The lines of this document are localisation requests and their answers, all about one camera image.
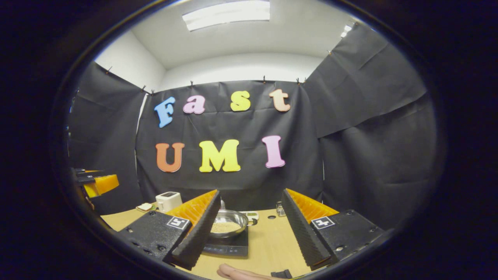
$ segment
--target white wall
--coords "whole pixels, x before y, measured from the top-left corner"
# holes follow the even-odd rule
[[[221,56],[185,64],[166,71],[157,91],[240,80],[304,81],[323,61],[323,57],[286,53],[246,53]]]
[[[145,90],[158,91],[166,70],[161,63],[128,31],[109,45],[96,59],[111,73]]]

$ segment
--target hand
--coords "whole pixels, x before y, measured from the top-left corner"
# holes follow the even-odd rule
[[[230,280],[282,280],[283,278],[271,277],[254,272],[239,270],[227,264],[222,264],[216,271],[219,276]]]

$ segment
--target pot handle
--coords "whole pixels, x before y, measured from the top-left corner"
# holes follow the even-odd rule
[[[252,219],[252,225],[249,225],[249,224],[248,224],[248,227],[250,227],[250,226],[255,226],[255,225],[257,225],[257,220],[253,218],[253,219]]]

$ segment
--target black induction cooktop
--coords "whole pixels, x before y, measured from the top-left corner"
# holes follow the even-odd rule
[[[241,256],[248,255],[249,248],[249,228],[240,234],[227,238],[209,238],[204,246],[204,252],[225,255],[225,256]]]

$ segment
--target foam letter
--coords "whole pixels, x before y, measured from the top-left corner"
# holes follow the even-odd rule
[[[195,113],[196,115],[204,112],[204,102],[206,99],[201,95],[194,95],[187,99],[187,104],[183,106],[183,111],[187,114]]]
[[[275,109],[281,112],[287,112],[290,110],[290,105],[284,103],[284,98],[289,97],[287,93],[283,93],[282,90],[278,89],[275,91],[272,91],[270,94],[270,97],[273,97],[273,105],[275,106]]]
[[[171,145],[173,150],[175,150],[175,161],[173,164],[168,164],[166,162],[166,152],[169,148],[169,145],[166,143],[158,143],[156,145],[157,149],[157,167],[164,172],[175,172],[180,169],[182,165],[182,149],[185,147],[184,143],[174,143]]]
[[[278,135],[266,136],[261,139],[266,145],[266,153],[268,154],[268,162],[265,164],[268,168],[282,167],[285,161],[280,157],[280,147],[278,142],[281,137]]]
[[[154,108],[154,111],[157,111],[157,115],[159,116],[159,127],[163,128],[165,125],[170,123],[173,118],[169,115],[173,114],[173,106],[171,104],[175,103],[175,98],[170,97]]]
[[[202,165],[199,168],[199,171],[213,171],[213,168],[209,165],[209,161],[211,161],[216,171],[220,171],[220,167],[223,161],[225,161],[225,165],[223,165],[223,171],[239,171],[241,169],[241,166],[237,163],[238,145],[238,140],[226,140],[225,143],[223,143],[221,150],[218,152],[213,141],[200,142],[199,146],[202,148]]]
[[[246,111],[249,107],[250,100],[248,91],[236,91],[232,93],[232,103],[230,103],[232,111]]]

